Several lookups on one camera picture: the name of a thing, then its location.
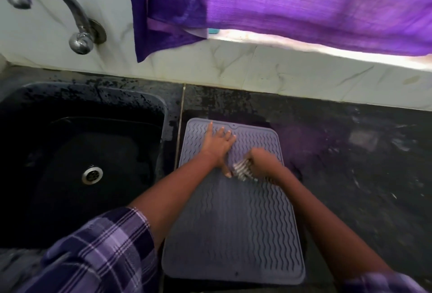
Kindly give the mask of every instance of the sink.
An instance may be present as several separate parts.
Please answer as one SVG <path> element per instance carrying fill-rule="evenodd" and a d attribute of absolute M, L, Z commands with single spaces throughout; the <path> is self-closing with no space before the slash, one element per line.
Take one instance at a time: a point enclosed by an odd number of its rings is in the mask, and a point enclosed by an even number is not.
<path fill-rule="evenodd" d="M 165 153 L 174 158 L 180 110 L 174 115 L 155 93 L 172 99 L 181 96 L 181 88 L 9 69 L 0 78 L 0 210 L 8 233 L 0 247 L 48 248 L 92 217 L 127 205 L 164 176 L 174 163 Z"/>

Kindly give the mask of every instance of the drain strainer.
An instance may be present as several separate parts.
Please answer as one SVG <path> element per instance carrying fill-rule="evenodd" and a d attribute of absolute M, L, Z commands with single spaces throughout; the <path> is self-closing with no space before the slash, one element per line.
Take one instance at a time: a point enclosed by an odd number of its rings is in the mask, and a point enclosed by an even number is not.
<path fill-rule="evenodd" d="M 82 181 L 86 185 L 93 185 L 100 181 L 104 172 L 99 167 L 90 167 L 84 171 Z"/>

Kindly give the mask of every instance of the silicone mat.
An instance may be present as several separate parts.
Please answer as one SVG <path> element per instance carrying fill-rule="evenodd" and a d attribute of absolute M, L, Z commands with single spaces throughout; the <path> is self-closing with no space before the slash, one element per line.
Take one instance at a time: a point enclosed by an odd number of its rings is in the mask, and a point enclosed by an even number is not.
<path fill-rule="evenodd" d="M 210 120 L 187 122 L 180 165 L 201 148 Z M 282 160 L 279 138 L 268 128 L 213 121 L 237 135 L 228 164 L 262 147 Z M 305 265 L 291 203 L 266 181 L 239 181 L 213 170 L 192 194 L 165 240 L 162 268 L 170 277 L 295 285 Z"/>

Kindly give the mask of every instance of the faucet spout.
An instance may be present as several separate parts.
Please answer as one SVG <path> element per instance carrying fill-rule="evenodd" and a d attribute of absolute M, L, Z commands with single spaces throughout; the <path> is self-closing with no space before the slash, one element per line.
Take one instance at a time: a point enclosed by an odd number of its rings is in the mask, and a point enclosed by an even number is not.
<path fill-rule="evenodd" d="M 17 9 L 30 9 L 32 0 L 7 0 L 9 4 Z M 100 44 L 106 41 L 106 33 L 102 26 L 91 20 L 77 0 L 63 0 L 72 12 L 78 28 L 69 39 L 70 48 L 77 54 L 87 54 L 93 49 L 93 44 Z"/>

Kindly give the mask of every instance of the purple checkered shirt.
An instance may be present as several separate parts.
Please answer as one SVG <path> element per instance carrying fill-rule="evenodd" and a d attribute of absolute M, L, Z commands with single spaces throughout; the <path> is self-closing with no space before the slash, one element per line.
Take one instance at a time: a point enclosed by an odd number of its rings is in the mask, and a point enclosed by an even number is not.
<path fill-rule="evenodd" d="M 157 255 L 147 219 L 136 209 L 118 208 L 90 220 L 56 242 L 42 259 L 42 271 L 20 293 L 156 293 Z M 426 293 L 406 275 L 364 274 L 342 292 Z"/>

